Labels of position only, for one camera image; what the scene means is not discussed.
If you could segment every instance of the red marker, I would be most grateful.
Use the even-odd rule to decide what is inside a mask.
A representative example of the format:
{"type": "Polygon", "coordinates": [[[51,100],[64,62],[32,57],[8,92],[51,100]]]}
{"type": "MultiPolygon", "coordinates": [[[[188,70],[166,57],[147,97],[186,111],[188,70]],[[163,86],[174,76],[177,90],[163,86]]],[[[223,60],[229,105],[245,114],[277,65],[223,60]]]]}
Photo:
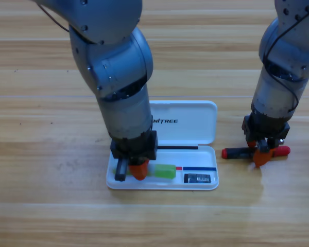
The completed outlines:
{"type": "MultiPolygon", "coordinates": [[[[253,158],[257,148],[225,148],[222,150],[222,158],[226,160],[238,158],[253,158]]],[[[288,146],[277,147],[274,149],[272,157],[288,156],[290,148],[288,146]]]]}

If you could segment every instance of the black cable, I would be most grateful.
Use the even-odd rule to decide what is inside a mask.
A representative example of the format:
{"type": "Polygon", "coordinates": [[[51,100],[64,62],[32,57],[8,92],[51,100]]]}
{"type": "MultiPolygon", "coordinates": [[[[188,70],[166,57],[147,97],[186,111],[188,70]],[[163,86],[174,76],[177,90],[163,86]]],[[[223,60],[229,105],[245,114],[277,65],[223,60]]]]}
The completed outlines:
{"type": "Polygon", "coordinates": [[[67,31],[67,32],[70,32],[68,29],[66,29],[65,27],[63,27],[58,21],[56,21],[56,20],[54,19],[54,17],[52,17],[51,14],[49,14],[49,13],[47,12],[47,10],[45,10],[40,4],[38,4],[38,6],[39,6],[39,8],[40,8],[46,15],[48,15],[48,17],[49,17],[53,22],[55,22],[60,28],[64,29],[64,30],[67,31]]]}
{"type": "MultiPolygon", "coordinates": [[[[285,30],[281,35],[279,35],[275,41],[273,42],[273,44],[271,45],[271,47],[269,48],[269,51],[267,52],[267,54],[263,54],[263,64],[265,65],[268,61],[268,57],[269,57],[269,54],[270,52],[272,51],[273,47],[277,44],[277,42],[279,41],[279,39],[281,39],[283,36],[285,36],[288,32],[290,32],[293,28],[295,28],[297,25],[299,25],[304,19],[306,19],[307,17],[309,16],[309,13],[306,14],[304,17],[302,17],[300,20],[298,20],[297,22],[295,22],[292,26],[290,26],[287,30],[285,30]]],[[[268,71],[268,69],[266,68],[269,76],[275,80],[276,82],[278,82],[280,85],[282,85],[284,88],[286,88],[289,92],[291,92],[293,94],[293,96],[295,97],[296,99],[296,104],[294,107],[292,107],[290,110],[288,110],[288,112],[292,112],[294,111],[298,105],[299,105],[299,99],[298,99],[298,96],[294,93],[294,91],[292,89],[290,89],[288,86],[286,86],[284,83],[282,83],[281,81],[279,81],[278,79],[276,79],[272,73],[270,73],[268,71]]]]}

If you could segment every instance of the green eraser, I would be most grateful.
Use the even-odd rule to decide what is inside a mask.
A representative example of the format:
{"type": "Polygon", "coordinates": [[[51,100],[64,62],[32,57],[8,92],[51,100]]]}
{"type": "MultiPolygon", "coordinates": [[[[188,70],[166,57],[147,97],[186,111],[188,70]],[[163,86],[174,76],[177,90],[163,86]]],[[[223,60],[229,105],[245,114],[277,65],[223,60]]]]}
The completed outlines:
{"type": "Polygon", "coordinates": [[[154,166],[154,176],[156,178],[174,179],[176,176],[176,166],[156,164],[154,166]]]}

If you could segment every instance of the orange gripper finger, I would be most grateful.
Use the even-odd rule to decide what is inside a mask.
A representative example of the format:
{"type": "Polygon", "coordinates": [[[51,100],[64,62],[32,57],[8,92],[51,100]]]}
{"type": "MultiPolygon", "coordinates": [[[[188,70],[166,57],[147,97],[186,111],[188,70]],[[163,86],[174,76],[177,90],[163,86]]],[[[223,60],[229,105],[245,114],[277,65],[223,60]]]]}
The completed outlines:
{"type": "Polygon", "coordinates": [[[255,151],[253,156],[253,161],[255,163],[256,168],[263,166],[268,161],[271,160],[274,153],[274,149],[270,149],[268,153],[261,153],[258,149],[255,151]]]}
{"type": "Polygon", "coordinates": [[[248,145],[249,148],[255,148],[256,147],[256,141],[248,142],[247,145],[248,145]]]}
{"type": "Polygon", "coordinates": [[[136,178],[137,180],[143,180],[148,175],[148,164],[150,160],[146,160],[141,165],[133,165],[129,164],[128,168],[130,173],[136,178]]]}

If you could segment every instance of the case lid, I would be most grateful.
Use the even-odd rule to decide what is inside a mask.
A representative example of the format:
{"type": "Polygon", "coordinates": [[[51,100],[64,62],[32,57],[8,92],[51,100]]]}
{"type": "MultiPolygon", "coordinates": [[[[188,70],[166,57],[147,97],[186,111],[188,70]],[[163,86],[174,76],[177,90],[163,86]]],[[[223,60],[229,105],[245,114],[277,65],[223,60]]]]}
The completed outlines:
{"type": "Polygon", "coordinates": [[[211,101],[152,100],[159,146],[197,146],[215,139],[217,106],[211,101]]]}

